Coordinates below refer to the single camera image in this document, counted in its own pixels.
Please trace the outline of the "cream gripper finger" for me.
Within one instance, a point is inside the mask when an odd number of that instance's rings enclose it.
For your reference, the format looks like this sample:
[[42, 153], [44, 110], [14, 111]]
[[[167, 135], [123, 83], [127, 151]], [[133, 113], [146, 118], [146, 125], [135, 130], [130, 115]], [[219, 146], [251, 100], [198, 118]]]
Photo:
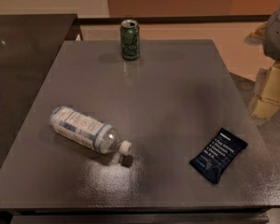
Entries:
[[256, 119], [270, 119], [280, 108], [280, 62], [269, 69], [260, 68], [249, 104], [249, 112]]
[[261, 24], [255, 31], [245, 37], [246, 44], [261, 45], [264, 40], [264, 35], [267, 29], [267, 23]]

